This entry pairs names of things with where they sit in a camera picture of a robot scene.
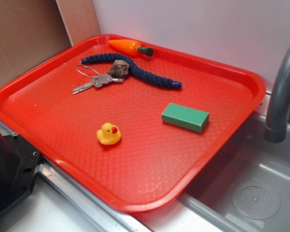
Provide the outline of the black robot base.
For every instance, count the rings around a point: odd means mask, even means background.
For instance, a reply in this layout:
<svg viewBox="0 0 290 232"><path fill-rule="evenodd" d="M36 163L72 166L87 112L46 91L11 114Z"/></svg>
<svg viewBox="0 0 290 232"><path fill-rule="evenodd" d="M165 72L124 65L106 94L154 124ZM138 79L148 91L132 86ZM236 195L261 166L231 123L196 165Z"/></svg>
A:
<svg viewBox="0 0 290 232"><path fill-rule="evenodd" d="M41 158L22 136L0 133L0 217L32 193Z"/></svg>

